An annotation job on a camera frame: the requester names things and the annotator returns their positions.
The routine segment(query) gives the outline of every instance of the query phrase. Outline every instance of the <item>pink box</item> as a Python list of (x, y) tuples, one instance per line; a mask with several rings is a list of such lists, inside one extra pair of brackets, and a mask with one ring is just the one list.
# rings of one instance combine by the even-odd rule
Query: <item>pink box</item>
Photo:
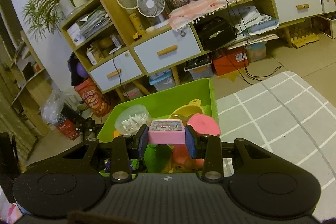
[(185, 144), (181, 120), (153, 120), (148, 131), (149, 144)]

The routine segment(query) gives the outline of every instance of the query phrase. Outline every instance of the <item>gray checkered mat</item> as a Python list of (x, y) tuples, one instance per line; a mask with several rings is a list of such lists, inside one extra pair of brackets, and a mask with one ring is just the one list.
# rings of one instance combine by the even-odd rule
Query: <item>gray checkered mat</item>
[[(311, 172), (322, 188), (314, 216), (336, 217), (336, 109), (286, 71), (217, 100), (221, 139), (245, 138)], [(224, 160), (225, 175), (233, 172)]]

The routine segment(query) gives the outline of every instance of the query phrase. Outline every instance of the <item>wooden drawer handle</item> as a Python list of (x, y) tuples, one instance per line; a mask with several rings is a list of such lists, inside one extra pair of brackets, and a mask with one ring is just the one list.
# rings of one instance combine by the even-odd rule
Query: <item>wooden drawer handle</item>
[(118, 70), (116, 70), (116, 71), (114, 71), (114, 72), (112, 72), (112, 73), (106, 75), (106, 77), (107, 77), (108, 79), (113, 78), (114, 76), (120, 74), (121, 71), (122, 71), (121, 69), (118, 69)]
[(173, 52), (173, 51), (176, 51), (176, 50), (177, 50), (177, 45), (173, 45), (173, 46), (171, 46), (169, 48), (166, 48), (166, 49), (164, 49), (162, 51), (157, 52), (157, 56), (163, 56), (163, 55), (165, 55), (167, 53), (170, 53), (170, 52)]
[(309, 8), (309, 4), (301, 4), (301, 5), (297, 5), (296, 8), (297, 8), (298, 10), (308, 9), (308, 8)]

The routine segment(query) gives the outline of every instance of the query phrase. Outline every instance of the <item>clear plastic container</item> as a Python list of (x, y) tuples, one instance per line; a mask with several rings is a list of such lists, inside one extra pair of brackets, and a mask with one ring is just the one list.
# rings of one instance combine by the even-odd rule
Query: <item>clear plastic container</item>
[(149, 77), (149, 83), (153, 85), (158, 92), (176, 86), (171, 69), (151, 75)]
[(246, 46), (246, 55), (249, 62), (254, 62), (266, 57), (266, 42)]
[(130, 100), (136, 99), (136, 98), (140, 98), (143, 96), (141, 90), (132, 82), (128, 83), (126, 85), (123, 86), (124, 90), (127, 92), (123, 92), (123, 95), (125, 97), (129, 97)]
[(213, 75), (212, 54), (202, 55), (185, 63), (184, 71), (189, 71), (194, 80), (210, 78)]
[(144, 105), (134, 105), (122, 112), (114, 127), (121, 135), (135, 135), (143, 124), (150, 126), (152, 117)]

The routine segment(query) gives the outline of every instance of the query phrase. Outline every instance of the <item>green bin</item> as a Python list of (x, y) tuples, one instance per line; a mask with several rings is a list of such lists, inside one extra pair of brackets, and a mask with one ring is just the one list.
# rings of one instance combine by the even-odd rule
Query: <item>green bin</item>
[(189, 104), (194, 99), (200, 99), (205, 114), (213, 117), (218, 123), (212, 81), (203, 78), (117, 105), (101, 129), (98, 139), (101, 142), (112, 141), (113, 131), (115, 130), (114, 123), (117, 117), (130, 106), (144, 105), (152, 119), (167, 119), (176, 109)]

